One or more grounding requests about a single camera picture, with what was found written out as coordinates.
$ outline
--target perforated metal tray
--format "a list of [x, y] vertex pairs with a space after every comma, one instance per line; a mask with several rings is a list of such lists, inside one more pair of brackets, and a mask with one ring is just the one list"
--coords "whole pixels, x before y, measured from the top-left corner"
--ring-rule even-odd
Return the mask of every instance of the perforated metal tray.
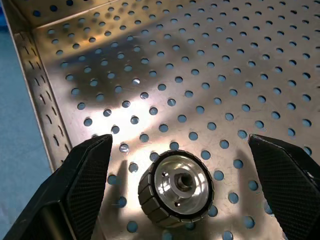
[[[285, 239], [247, 138], [320, 163], [319, 1], [2, 1], [52, 169], [113, 133], [93, 239]], [[138, 182], [177, 148], [208, 167], [214, 206], [163, 230], [142, 212]]]

